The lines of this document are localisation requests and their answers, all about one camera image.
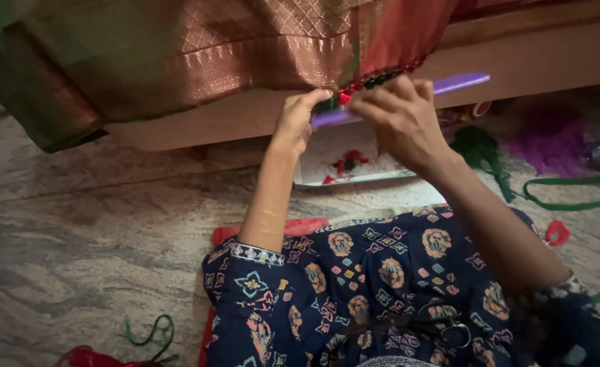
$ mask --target person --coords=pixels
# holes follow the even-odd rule
[[[310,113],[329,97],[286,100],[239,235],[203,262],[208,367],[600,366],[600,311],[447,145],[429,81],[400,76],[347,108],[447,204],[284,238]]]

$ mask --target purple comb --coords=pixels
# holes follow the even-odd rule
[[[469,74],[461,74],[441,79],[434,82],[434,95],[474,86],[476,84],[487,82],[490,79],[490,75],[482,74],[480,72],[470,72]],[[317,129],[322,126],[340,125],[342,123],[352,122],[353,120],[357,120],[357,118],[349,114],[343,108],[337,108],[321,113],[320,115],[313,115],[311,117],[311,126],[312,128]]]

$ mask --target saree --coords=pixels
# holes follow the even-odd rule
[[[0,0],[0,103],[46,152],[255,88],[413,70],[459,0]]]

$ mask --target scissors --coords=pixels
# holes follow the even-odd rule
[[[392,327],[400,331],[417,331],[428,336],[440,336],[440,338],[452,348],[465,348],[472,340],[469,328],[460,318],[462,314],[456,312],[453,315],[441,315],[437,317],[421,317],[429,307],[446,305],[441,300],[429,302],[422,306],[414,315],[397,315],[381,320],[369,321],[361,325],[346,327],[341,334],[352,336],[360,335],[368,331],[386,331]]]

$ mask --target kurta sleeve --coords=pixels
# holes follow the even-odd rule
[[[216,308],[207,367],[264,366],[272,354],[272,309],[284,256],[229,238],[203,262],[205,289]]]
[[[541,366],[600,366],[600,310],[574,276],[514,310],[521,342]]]

